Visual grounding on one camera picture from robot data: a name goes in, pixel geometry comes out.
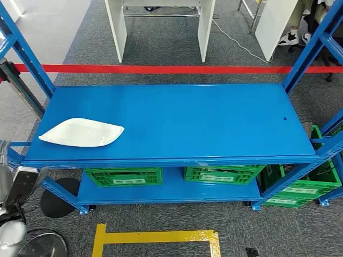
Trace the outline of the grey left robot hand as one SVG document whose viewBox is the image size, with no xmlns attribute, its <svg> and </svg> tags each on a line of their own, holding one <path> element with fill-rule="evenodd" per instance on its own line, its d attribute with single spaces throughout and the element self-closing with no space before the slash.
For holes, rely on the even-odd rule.
<svg viewBox="0 0 343 257">
<path fill-rule="evenodd" d="M 47 168 L 38 170 L 32 167 L 19 166 L 13 176 L 8 164 L 10 142 L 1 142 L 1 206 L 2 213 L 17 208 L 26 202 L 48 174 Z"/>
</svg>

